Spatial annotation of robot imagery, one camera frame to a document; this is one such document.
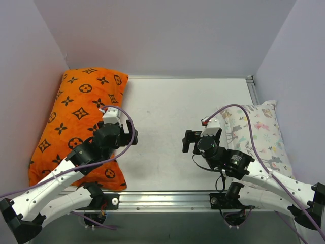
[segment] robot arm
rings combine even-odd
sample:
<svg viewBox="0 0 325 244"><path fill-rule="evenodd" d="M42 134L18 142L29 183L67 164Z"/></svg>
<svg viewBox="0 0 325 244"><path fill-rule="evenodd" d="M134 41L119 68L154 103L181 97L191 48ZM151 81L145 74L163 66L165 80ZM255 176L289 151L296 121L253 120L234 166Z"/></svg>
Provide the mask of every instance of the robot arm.
<svg viewBox="0 0 325 244"><path fill-rule="evenodd" d="M100 166L94 163L109 159L114 150L129 144L132 135L126 134L120 123L119 110L109 108L98 123L93 137L73 149L61 163L39 183L50 179L14 199L0 201L0 211L19 244L33 239L51 221L82 207L99 208L103 204L103 192L96 184L85 184L75 192L57 198L58 194L73 182L83 178ZM130 121L126 121L131 131ZM138 143L138 132L132 145ZM74 168L89 165L77 171ZM63 171L69 173L58 176Z"/></svg>
<svg viewBox="0 0 325 244"><path fill-rule="evenodd" d="M300 225L315 230L306 215L275 181L274 175L302 203L320 227L325 207L325 186L323 184L317 183L313 186L288 178L278 172L267 173L261 164L251 156L238 150L220 147L221 128L218 126L218 120L215 118L208 122L205 120L202 120L202 125L205 126L203 131L187 130L185 132L183 152L188 152L189 144L194 143L193 153L201 155L211 169L224 172L227 177L236 179L235 181L250 182L267 190L253 189L233 182L225 195L228 201L238 200L244 206L259 206L279 211L294 217Z"/></svg>

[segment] screw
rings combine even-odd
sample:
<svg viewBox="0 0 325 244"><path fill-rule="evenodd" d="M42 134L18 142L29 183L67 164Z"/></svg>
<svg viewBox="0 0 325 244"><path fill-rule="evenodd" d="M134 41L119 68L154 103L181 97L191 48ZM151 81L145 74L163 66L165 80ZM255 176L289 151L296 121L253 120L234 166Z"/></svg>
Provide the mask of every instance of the screw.
<svg viewBox="0 0 325 244"><path fill-rule="evenodd" d="M216 203L217 203L217 198L216 197L213 197L213 198L211 198L211 203L213 204L213 205L215 205Z"/></svg>
<svg viewBox="0 0 325 244"><path fill-rule="evenodd" d="M112 199L112 204L113 204L113 206L118 205L118 199L117 198L113 198Z"/></svg>

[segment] orange cushion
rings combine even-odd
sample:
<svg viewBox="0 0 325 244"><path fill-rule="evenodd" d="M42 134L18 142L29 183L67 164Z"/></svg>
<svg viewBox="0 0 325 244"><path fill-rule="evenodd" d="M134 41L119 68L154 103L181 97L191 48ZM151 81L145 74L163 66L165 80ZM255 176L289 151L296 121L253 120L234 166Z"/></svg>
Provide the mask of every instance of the orange cushion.
<svg viewBox="0 0 325 244"><path fill-rule="evenodd" d="M93 136L103 116L99 108L120 106L127 80L127 75L104 68L68 70L63 74L51 115L29 165L30 186L54 170L73 148ZM83 182L97 182L115 191L126 188L116 161L103 164L73 185Z"/></svg>

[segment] white pillow with animal print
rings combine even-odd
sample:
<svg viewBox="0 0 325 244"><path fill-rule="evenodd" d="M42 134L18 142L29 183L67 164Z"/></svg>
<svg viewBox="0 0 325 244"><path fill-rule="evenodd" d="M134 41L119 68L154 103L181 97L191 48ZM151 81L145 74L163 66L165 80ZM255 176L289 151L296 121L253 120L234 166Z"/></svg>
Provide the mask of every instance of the white pillow with animal print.
<svg viewBox="0 0 325 244"><path fill-rule="evenodd" d="M262 105L243 105L252 125L256 150L264 165L281 174L293 178L293 171L285 152L281 132L275 115L276 101ZM229 149L235 149L257 157L252 150L247 118L238 107L230 107L221 113L226 130Z"/></svg>

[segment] white wall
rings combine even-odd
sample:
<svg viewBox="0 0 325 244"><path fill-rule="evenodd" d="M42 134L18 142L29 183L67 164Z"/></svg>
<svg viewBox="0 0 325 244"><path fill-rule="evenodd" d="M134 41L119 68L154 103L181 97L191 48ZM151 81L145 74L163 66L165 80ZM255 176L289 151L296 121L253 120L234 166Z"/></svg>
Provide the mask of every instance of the white wall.
<svg viewBox="0 0 325 244"><path fill-rule="evenodd" d="M35 0L70 68L245 77L296 0Z"/></svg>
<svg viewBox="0 0 325 244"><path fill-rule="evenodd" d="M68 67L31 0L0 7L0 194L28 186L28 163ZM14 237L0 217L1 243Z"/></svg>
<svg viewBox="0 0 325 244"><path fill-rule="evenodd" d="M298 0L255 76L260 101L278 100L295 176L311 184L325 184L324 13L324 1ZM310 243L323 243L318 237L310 233Z"/></svg>

